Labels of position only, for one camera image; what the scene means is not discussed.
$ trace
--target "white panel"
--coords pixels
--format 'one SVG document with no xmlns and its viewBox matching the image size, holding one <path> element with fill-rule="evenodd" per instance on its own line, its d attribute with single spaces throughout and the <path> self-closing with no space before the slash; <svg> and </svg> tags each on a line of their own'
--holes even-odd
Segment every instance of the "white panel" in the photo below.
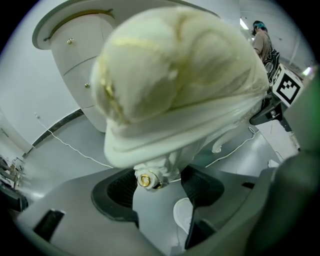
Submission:
<svg viewBox="0 0 320 256">
<path fill-rule="evenodd" d="M 293 144 L 290 134 L 286 132 L 284 127 L 278 120 L 271 120 L 256 126 L 266 141 L 270 144 L 279 158 L 279 161 L 290 158 L 298 153 Z"/>
<path fill-rule="evenodd" d="M 96 57 L 86 60 L 72 68 L 63 76 L 65 85 L 81 108 L 89 108 L 95 105 L 92 98 L 92 91 L 89 83 L 89 77 Z"/>
<path fill-rule="evenodd" d="M 103 41 L 105 42 L 116 27 L 116 22 L 115 19 L 109 15 L 98 14 L 98 16 L 100 18 Z"/>
<path fill-rule="evenodd" d="M 55 63 L 64 75 L 75 65 L 99 55 L 104 43 L 99 16 L 91 14 L 70 20 L 53 34 L 50 43 Z"/>
<path fill-rule="evenodd" d="M 98 131 L 106 132 L 107 119 L 97 110 L 96 106 L 83 108 L 82 111 Z"/>
</svg>

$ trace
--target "white cable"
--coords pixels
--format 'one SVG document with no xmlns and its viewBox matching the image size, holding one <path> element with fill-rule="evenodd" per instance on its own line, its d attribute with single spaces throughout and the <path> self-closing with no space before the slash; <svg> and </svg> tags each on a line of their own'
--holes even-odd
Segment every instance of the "white cable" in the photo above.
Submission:
<svg viewBox="0 0 320 256">
<path fill-rule="evenodd" d="M 90 159 L 90 160 L 96 162 L 96 163 L 99 164 L 99 165 L 106 166 L 106 167 L 109 167 L 109 168 L 113 168 L 113 167 L 110 166 L 110 165 L 104 164 L 104 163 L 102 163 L 102 162 L 99 162 L 99 161 L 93 159 L 93 158 L 90 157 L 90 156 L 86 156 L 86 155 L 82 154 L 79 150 L 75 149 L 75 148 L 72 147 L 71 145 L 69 145 L 69 144 L 67 144 L 67 143 L 64 143 L 61 139 L 59 139 L 57 136 L 55 136 L 55 135 L 53 134 L 53 132 L 50 131 L 50 130 L 40 121 L 40 117 L 36 116 L 36 119 L 39 121 L 39 123 L 40 123 L 49 133 L 52 134 L 53 137 L 55 137 L 57 140 L 59 140 L 62 144 L 66 145 L 66 146 L 70 147 L 71 149 L 73 149 L 74 151 L 78 152 L 78 153 L 79 153 L 81 156 L 83 156 L 84 158 Z"/>
<path fill-rule="evenodd" d="M 172 181 L 169 181 L 169 183 L 174 183 L 174 182 L 178 182 L 178 181 L 181 181 L 181 178 L 177 178 L 177 179 L 174 179 Z"/>
<path fill-rule="evenodd" d="M 232 155 L 234 152 L 236 152 L 243 144 L 245 144 L 245 143 L 248 142 L 248 141 L 253 140 L 253 139 L 255 138 L 256 134 L 259 132 L 259 130 L 258 130 L 257 132 L 255 132 L 254 129 L 252 129 L 250 126 L 249 126 L 249 131 L 253 134 L 253 136 L 252 136 L 251 138 L 246 139 L 244 142 L 242 142 L 242 143 L 240 144 L 240 146 L 236 147 L 236 148 L 235 148 L 233 151 L 231 151 L 229 154 L 227 154 L 227 155 L 225 155 L 225 156 L 223 156 L 223 157 L 220 157 L 220 158 L 214 160 L 213 162 L 209 163 L 208 165 L 205 166 L 205 168 L 213 165 L 214 163 L 218 162 L 219 160 L 222 160 L 222 159 L 225 159 L 225 158 L 229 157 L 229 156 Z"/>
</svg>

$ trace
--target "black plastic piece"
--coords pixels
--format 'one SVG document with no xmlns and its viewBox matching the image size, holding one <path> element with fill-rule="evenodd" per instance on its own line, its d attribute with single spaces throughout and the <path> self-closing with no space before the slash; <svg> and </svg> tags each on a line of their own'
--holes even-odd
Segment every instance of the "black plastic piece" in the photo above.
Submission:
<svg viewBox="0 0 320 256">
<path fill-rule="evenodd" d="M 3 199 L 7 203 L 8 207 L 17 212 L 22 212 L 28 207 L 28 200 L 24 195 L 1 181 L 0 194 L 3 195 Z"/>
<path fill-rule="evenodd" d="M 49 210 L 34 228 L 34 232 L 49 241 L 65 214 L 59 210 Z"/>
<path fill-rule="evenodd" d="M 92 202 L 109 219 L 135 222 L 138 226 L 138 214 L 132 210 L 137 185 L 135 171 L 125 169 L 95 185 L 91 193 Z"/>
<path fill-rule="evenodd" d="M 242 186 L 248 188 L 248 189 L 253 189 L 255 187 L 255 184 L 252 182 L 245 182 L 242 184 Z"/>
<path fill-rule="evenodd" d="M 181 173 L 181 185 L 193 205 L 193 214 L 185 249 L 189 249 L 211 236 L 215 230 L 196 215 L 195 209 L 210 206 L 225 191 L 222 182 L 190 166 Z"/>
<path fill-rule="evenodd" d="M 291 132 L 292 129 L 283 116 L 286 109 L 287 107 L 282 101 L 270 91 L 262 101 L 261 110 L 250 118 L 250 124 L 257 126 L 272 120 L 278 120 L 287 132 Z"/>
</svg>

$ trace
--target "wall baseboard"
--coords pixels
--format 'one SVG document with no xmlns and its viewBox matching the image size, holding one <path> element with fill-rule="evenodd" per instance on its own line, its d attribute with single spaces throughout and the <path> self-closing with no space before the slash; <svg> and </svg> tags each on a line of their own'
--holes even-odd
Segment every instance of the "wall baseboard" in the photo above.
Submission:
<svg viewBox="0 0 320 256">
<path fill-rule="evenodd" d="M 82 115 L 84 115 L 84 112 L 82 111 L 82 109 L 78 109 L 70 114 L 68 114 L 66 117 L 62 118 L 60 121 L 56 122 L 53 126 L 51 126 L 47 131 L 45 131 L 44 134 L 42 134 L 33 144 L 32 146 L 36 146 L 38 145 L 40 142 L 42 142 L 45 138 L 47 138 L 49 135 L 51 135 L 51 133 L 49 131 L 51 131 L 52 133 L 56 132 L 57 130 L 59 130 L 61 127 L 63 127 L 64 125 L 66 125 L 67 123 L 69 123 L 70 121 L 81 117 Z"/>
</svg>

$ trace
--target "cabinet drawer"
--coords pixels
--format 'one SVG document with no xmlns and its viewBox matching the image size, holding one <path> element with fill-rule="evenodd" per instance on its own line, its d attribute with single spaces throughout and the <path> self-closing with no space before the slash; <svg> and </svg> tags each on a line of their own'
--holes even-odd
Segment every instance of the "cabinet drawer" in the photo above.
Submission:
<svg viewBox="0 0 320 256">
<path fill-rule="evenodd" d="M 82 111 L 98 131 L 106 132 L 107 118 L 97 110 L 96 106 L 83 108 Z"/>
<path fill-rule="evenodd" d="M 96 57 L 86 60 L 68 71 L 63 80 L 75 101 L 81 108 L 95 105 L 89 83 L 90 73 Z"/>
<path fill-rule="evenodd" d="M 63 76 L 77 64 L 99 55 L 114 20 L 106 14 L 88 14 L 68 21 L 50 39 L 55 63 Z"/>
</svg>

